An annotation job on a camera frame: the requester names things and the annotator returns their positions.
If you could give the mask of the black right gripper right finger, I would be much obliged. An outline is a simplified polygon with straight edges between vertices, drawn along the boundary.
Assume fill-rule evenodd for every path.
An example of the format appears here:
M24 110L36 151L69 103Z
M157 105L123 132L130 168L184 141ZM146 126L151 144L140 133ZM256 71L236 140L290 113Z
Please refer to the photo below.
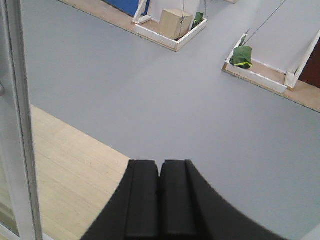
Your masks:
M220 196L191 160L166 160L159 191L159 231L164 240L282 239Z

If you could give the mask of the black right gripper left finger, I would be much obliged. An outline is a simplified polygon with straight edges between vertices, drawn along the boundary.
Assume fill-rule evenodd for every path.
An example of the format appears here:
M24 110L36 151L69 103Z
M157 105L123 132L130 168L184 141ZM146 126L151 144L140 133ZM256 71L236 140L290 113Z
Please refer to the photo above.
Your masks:
M116 191L83 240L157 240L159 171L153 160L130 160Z

